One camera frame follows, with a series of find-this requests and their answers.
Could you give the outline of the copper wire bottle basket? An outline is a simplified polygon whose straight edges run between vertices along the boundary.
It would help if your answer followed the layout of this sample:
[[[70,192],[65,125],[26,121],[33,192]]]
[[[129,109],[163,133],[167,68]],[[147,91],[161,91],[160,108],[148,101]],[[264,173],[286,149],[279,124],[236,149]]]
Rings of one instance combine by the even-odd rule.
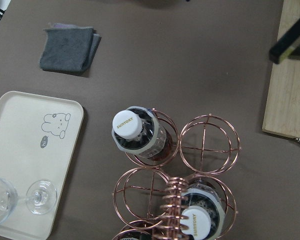
[[[183,196],[195,180],[208,182],[217,192],[225,219],[220,240],[234,225],[237,204],[230,188],[220,180],[237,162],[240,138],[231,123],[216,115],[200,115],[178,130],[165,113],[150,109],[172,138],[172,151],[159,161],[124,152],[134,163],[117,181],[112,193],[114,209],[124,222],[120,230],[148,232],[153,240],[190,240],[182,211]]]

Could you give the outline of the tea bottle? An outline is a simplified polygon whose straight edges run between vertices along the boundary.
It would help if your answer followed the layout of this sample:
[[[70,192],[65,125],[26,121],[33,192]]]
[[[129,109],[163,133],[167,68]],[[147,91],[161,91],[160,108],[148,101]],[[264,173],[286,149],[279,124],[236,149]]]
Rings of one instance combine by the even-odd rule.
[[[112,138],[119,150],[152,161],[172,152],[172,137],[149,108],[130,106],[112,120]]]
[[[115,238],[116,240],[152,240],[152,234],[146,231],[141,231],[137,229],[123,230]]]
[[[221,233],[225,221],[225,210],[216,190],[206,181],[192,181],[181,204],[186,206],[181,214],[187,219],[180,223],[187,226],[181,232],[190,240],[215,240]]]

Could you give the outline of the beige tray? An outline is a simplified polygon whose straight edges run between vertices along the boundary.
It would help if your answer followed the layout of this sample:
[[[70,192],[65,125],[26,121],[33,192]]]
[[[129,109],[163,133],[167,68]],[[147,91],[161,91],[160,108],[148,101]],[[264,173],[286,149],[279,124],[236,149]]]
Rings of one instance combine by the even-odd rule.
[[[19,91],[0,98],[0,177],[23,196],[49,180],[62,194],[84,118],[74,100]]]

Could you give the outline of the middle tea bottle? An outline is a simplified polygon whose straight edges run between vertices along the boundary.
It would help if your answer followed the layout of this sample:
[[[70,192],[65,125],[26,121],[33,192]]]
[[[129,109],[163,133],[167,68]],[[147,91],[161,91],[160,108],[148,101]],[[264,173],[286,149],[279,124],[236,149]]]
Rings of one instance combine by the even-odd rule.
[[[180,223],[187,226],[181,232],[190,240],[215,240],[221,233],[225,221],[225,210],[216,190],[206,181],[192,181],[181,204],[186,206],[181,214],[187,219]]]

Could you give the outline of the wooden cutting board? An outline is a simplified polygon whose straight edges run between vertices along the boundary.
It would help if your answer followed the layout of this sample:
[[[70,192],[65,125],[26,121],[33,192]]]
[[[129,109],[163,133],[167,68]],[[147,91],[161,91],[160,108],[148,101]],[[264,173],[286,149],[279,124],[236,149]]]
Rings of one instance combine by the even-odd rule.
[[[300,57],[272,65],[262,130],[300,139]]]

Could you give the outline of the wine glass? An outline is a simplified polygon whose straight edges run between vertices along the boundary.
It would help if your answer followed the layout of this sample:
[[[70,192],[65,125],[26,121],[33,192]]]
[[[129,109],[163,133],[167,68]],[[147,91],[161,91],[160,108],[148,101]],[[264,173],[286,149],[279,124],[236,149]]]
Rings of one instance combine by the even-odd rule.
[[[25,203],[34,215],[47,214],[56,205],[57,196],[55,185],[46,179],[34,182],[24,196],[19,196],[10,181],[0,178],[0,224],[9,218],[18,203]]]

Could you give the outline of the rear tea bottle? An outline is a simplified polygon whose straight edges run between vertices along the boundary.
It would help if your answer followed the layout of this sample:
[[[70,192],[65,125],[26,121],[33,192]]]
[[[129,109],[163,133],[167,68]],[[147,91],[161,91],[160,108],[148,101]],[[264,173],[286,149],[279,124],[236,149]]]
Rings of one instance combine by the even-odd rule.
[[[152,161],[172,152],[172,137],[149,108],[130,106],[112,120],[112,138],[119,150]]]

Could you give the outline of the black knife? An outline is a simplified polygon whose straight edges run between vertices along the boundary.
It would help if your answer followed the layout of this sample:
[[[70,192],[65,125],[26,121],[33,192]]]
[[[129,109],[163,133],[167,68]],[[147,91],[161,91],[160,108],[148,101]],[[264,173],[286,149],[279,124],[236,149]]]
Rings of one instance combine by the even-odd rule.
[[[275,64],[289,56],[300,57],[300,18],[269,50],[269,59]]]

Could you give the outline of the front tea bottle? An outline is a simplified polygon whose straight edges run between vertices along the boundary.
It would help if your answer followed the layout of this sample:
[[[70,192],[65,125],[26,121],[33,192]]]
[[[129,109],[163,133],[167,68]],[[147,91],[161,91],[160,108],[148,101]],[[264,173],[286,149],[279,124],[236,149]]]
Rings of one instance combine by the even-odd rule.
[[[152,240],[152,234],[146,231],[141,231],[137,229],[123,230],[115,238],[116,240]]]

